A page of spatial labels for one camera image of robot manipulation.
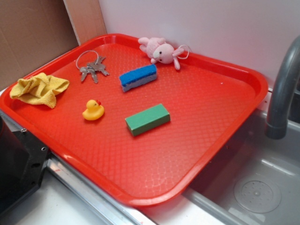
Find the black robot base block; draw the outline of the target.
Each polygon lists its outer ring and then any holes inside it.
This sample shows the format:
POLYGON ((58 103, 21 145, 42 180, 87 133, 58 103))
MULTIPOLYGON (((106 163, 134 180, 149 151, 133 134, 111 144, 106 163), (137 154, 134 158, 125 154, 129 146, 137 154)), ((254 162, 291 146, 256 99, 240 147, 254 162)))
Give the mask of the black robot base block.
POLYGON ((31 132, 11 131, 0 119, 1 216, 40 188, 49 154, 31 132))

